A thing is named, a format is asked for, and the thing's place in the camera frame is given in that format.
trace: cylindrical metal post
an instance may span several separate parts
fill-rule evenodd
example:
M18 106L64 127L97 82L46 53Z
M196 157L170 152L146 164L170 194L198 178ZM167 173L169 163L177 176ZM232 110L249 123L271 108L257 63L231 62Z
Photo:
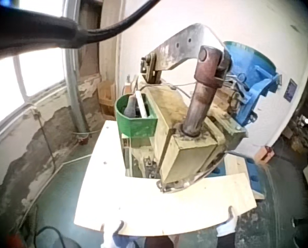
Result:
M63 16L78 22L80 2L80 0L66 0ZM77 131L85 133L88 132L88 126L78 91L77 62L78 54L76 50L63 49L63 67L67 84L68 100L71 106L72 120Z
M215 77L223 53L210 46L201 46L194 78L197 80L182 132L189 137L200 134L216 90L223 85L223 80Z
M200 134L202 123L207 116L216 90L199 82L196 83L187 117L182 126L184 134L189 137L197 137Z

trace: plywood sheet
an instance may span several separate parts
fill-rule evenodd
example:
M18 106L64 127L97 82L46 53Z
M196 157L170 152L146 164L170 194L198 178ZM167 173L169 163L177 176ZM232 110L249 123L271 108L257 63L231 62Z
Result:
M247 177L248 182L250 183L245 158L228 153L224 157L224 163L225 163L225 171L226 171L227 175L244 173ZM253 191L254 198L256 200L264 200L265 199L264 194L257 192L255 190L252 190L252 191Z
M162 194L156 179L125 177L117 123L106 121L89 162L74 223L102 230L109 219L124 220L119 232L132 236L173 235L227 220L256 207L244 173L206 178L173 194Z

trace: peeling wall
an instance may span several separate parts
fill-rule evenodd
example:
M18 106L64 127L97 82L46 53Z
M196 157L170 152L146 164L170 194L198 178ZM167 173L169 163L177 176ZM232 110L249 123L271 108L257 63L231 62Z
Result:
M80 96L91 130L103 125L97 85L99 74L79 81ZM33 115L37 109L41 122ZM0 134L0 235L15 227L37 192L54 170L43 131L52 149L56 167L77 145L66 87L33 103Z

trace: blue machine casing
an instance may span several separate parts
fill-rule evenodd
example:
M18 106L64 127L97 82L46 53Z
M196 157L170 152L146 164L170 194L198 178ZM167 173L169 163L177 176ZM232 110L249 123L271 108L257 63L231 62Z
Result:
M276 67L273 62L259 51L237 42L224 42L232 57L231 73L237 78L242 78L244 87L239 84L239 90L243 95L241 107L234 119L243 127L254 122L257 118L254 108L259 96L267 96L267 93L275 93L279 82Z

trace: hand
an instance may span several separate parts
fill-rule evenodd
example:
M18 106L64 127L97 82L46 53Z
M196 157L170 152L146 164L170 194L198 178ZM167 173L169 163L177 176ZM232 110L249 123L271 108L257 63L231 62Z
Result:
M217 230L217 237L225 236L228 234L232 234L236 232L236 226L238 222L238 216L235 212L235 209L232 206L229 206L228 208L228 219L227 221L223 222L221 225L219 225Z
M126 248L128 244L138 237L119 235L124 227L124 221L109 221L104 224L103 244L101 248Z

